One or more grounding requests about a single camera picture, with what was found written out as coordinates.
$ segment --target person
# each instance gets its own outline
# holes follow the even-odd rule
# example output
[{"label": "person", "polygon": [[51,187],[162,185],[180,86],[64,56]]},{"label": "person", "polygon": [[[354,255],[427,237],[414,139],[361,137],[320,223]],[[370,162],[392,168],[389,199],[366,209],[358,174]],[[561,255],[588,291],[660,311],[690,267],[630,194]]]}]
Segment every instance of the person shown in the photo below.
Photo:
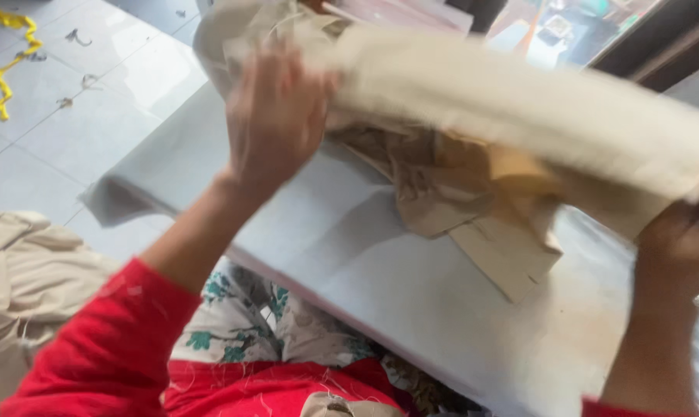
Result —
[{"label": "person", "polygon": [[[317,151],[339,83],[289,46],[257,51],[226,105],[228,163],[37,355],[0,415],[406,415],[361,336],[222,259]],[[699,205],[678,202],[641,234],[630,324],[584,415],[695,415],[698,292]],[[256,317],[265,303],[274,335]]]}]

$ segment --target red sleeve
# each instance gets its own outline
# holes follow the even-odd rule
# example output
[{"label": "red sleeve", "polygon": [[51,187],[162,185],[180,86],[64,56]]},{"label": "red sleeve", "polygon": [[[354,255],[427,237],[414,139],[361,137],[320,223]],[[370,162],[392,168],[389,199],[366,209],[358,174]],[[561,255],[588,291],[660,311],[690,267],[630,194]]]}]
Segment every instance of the red sleeve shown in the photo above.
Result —
[{"label": "red sleeve", "polygon": [[593,400],[584,400],[582,417],[692,417],[690,415],[654,414],[613,408]]},{"label": "red sleeve", "polygon": [[38,353],[0,415],[164,415],[167,361],[199,303],[132,260]]}]

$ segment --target hand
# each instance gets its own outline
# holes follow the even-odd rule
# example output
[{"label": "hand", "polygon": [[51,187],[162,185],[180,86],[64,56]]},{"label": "hand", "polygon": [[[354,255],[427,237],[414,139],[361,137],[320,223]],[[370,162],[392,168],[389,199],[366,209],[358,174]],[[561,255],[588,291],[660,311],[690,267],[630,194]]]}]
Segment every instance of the hand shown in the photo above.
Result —
[{"label": "hand", "polygon": [[317,151],[335,73],[309,71],[280,43],[256,51],[226,104],[231,156],[225,175],[251,195],[269,198]]},{"label": "hand", "polygon": [[691,306],[699,294],[699,203],[677,201],[638,237],[633,311]]}]

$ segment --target patterned pants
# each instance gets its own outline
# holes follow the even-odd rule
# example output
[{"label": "patterned pants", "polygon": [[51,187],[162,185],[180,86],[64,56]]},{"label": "patterned pants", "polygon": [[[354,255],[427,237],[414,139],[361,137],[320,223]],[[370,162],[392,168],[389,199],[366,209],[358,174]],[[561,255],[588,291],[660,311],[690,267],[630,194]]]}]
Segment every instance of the patterned pants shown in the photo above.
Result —
[{"label": "patterned pants", "polygon": [[[203,288],[203,303],[171,358],[209,363],[316,362],[346,366],[372,357],[365,338],[286,289],[223,257]],[[269,306],[270,329],[260,311]]]}]

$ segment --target tile floor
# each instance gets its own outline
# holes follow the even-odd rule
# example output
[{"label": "tile floor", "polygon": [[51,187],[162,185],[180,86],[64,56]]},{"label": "tile floor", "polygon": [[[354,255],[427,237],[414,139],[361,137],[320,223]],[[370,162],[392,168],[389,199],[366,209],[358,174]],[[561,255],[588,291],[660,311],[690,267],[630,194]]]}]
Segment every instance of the tile floor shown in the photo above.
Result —
[{"label": "tile floor", "polygon": [[[45,214],[121,261],[171,224],[143,217],[102,229],[77,200],[206,82],[186,44],[199,21],[195,1],[166,3],[186,17],[173,13],[177,19],[157,28],[143,21],[154,12],[134,10],[141,20],[103,0],[0,0],[0,8],[35,20],[48,56],[5,75],[14,97],[10,119],[0,121],[0,210]],[[92,43],[65,39],[74,29]],[[0,25],[0,67],[26,48],[23,34]],[[87,88],[85,74],[96,77]],[[73,105],[60,108],[65,98]]]}]

